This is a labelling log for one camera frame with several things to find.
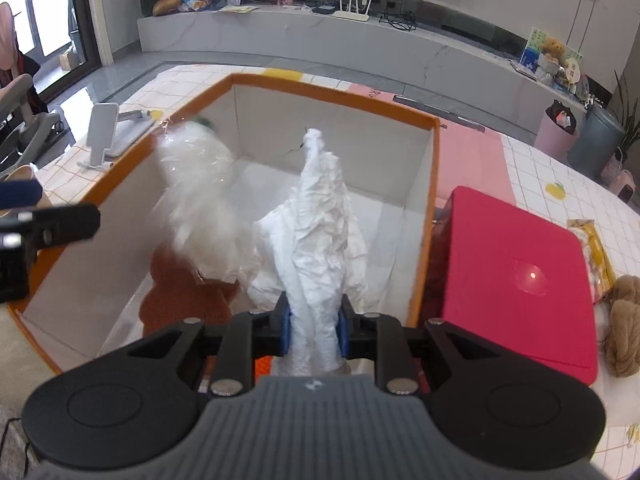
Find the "red box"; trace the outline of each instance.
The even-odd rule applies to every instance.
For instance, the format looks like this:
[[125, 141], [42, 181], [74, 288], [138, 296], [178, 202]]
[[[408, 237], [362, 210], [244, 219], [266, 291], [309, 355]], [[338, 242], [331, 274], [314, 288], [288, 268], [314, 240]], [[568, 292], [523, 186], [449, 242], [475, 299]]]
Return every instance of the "red box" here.
[[432, 236], [423, 320], [442, 317], [585, 384], [596, 380], [593, 303], [571, 232], [457, 187]]

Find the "glass door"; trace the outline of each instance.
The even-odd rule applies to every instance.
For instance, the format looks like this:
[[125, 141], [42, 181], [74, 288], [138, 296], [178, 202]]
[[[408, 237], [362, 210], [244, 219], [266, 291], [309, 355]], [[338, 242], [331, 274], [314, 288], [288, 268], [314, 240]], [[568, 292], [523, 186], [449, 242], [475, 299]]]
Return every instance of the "glass door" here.
[[25, 69], [48, 102], [99, 66], [88, 0], [3, 0], [12, 8]]

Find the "yellow snack bag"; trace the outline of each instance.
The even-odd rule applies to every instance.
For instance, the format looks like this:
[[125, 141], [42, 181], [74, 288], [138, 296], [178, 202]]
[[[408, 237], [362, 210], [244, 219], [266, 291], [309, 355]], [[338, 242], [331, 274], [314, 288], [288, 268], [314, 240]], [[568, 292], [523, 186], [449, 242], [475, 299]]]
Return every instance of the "yellow snack bag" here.
[[567, 227], [582, 245], [582, 255], [587, 263], [589, 284], [593, 302], [599, 301], [616, 283], [607, 252], [598, 236], [593, 220], [567, 220]]

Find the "crumpled paper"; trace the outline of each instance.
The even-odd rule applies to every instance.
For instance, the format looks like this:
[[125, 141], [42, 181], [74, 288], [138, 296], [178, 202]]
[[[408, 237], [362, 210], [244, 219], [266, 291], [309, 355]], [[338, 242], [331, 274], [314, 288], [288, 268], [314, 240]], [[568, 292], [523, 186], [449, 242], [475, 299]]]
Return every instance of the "crumpled paper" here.
[[255, 224], [252, 301], [275, 306], [285, 290], [291, 309], [289, 353], [272, 374], [309, 376], [345, 369], [335, 327], [342, 294], [354, 304], [366, 293], [367, 250], [351, 211], [338, 158], [322, 133], [305, 135], [306, 164], [289, 199]]

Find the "gray trash can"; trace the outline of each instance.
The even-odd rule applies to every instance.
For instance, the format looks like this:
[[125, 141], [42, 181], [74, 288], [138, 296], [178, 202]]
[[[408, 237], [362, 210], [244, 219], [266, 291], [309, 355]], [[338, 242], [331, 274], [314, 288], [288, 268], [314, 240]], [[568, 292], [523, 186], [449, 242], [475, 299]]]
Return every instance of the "gray trash can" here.
[[625, 131], [616, 118], [599, 105], [594, 105], [567, 160], [575, 171], [598, 178], [620, 145]]

